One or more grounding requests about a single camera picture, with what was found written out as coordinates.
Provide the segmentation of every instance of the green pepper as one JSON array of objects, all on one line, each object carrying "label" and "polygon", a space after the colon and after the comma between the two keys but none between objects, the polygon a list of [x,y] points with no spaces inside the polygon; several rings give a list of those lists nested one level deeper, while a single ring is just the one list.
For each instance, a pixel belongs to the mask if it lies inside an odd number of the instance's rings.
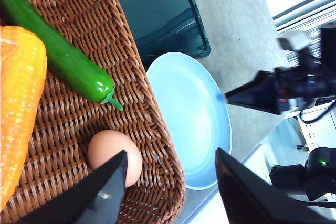
[{"label": "green pepper", "polygon": [[112,97],[111,77],[51,27],[28,0],[0,0],[0,9],[10,25],[22,26],[44,42],[52,73],[86,99],[101,104],[110,102],[118,110],[123,109]]}]

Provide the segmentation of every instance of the table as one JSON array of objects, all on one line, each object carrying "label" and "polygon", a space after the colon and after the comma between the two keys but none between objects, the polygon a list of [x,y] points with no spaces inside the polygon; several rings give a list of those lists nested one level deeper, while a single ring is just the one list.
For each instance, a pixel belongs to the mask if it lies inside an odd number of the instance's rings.
[{"label": "table", "polygon": [[[254,77],[259,69],[285,66],[277,31],[266,0],[196,0],[211,45],[211,54],[199,62],[216,80],[222,93]],[[239,161],[254,149],[283,119],[282,115],[228,106],[232,126],[232,155]],[[187,219],[215,192],[187,190],[182,213],[174,222]]]}]

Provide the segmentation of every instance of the woven basket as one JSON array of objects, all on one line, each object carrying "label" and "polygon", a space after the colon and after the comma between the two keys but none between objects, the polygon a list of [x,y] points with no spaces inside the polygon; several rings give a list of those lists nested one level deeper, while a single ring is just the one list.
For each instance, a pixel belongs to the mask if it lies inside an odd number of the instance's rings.
[{"label": "woven basket", "polygon": [[29,1],[113,77],[124,111],[87,101],[49,72],[19,186],[1,222],[19,219],[86,177],[90,139],[113,129],[127,134],[143,158],[141,177],[126,190],[118,223],[171,223],[184,204],[184,173],[119,1]]}]

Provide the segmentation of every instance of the brown egg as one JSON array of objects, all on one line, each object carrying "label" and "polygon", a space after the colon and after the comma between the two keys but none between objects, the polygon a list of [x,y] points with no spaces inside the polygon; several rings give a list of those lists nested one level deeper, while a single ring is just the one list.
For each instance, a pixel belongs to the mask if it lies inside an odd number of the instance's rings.
[{"label": "brown egg", "polygon": [[105,130],[94,135],[89,144],[89,162],[92,169],[97,169],[122,150],[127,152],[128,163],[125,187],[130,187],[141,175],[142,158],[137,146],[125,134]]}]

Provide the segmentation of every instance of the black cable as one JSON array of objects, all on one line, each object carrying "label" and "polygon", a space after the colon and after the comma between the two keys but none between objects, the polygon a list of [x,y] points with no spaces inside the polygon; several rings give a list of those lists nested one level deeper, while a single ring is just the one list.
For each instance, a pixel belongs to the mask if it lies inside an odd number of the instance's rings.
[{"label": "black cable", "polygon": [[309,207],[326,207],[326,208],[336,208],[336,202],[317,202],[317,201],[302,201],[296,199],[296,201],[301,202]]},{"label": "black cable", "polygon": [[303,113],[304,110],[300,111],[299,117],[300,117],[301,121],[303,121],[305,124],[314,123],[314,122],[320,120],[322,117],[324,117],[335,105],[336,105],[336,101],[333,101],[332,104],[325,111],[323,111],[318,117],[316,117],[312,120],[302,119],[302,113]]}]

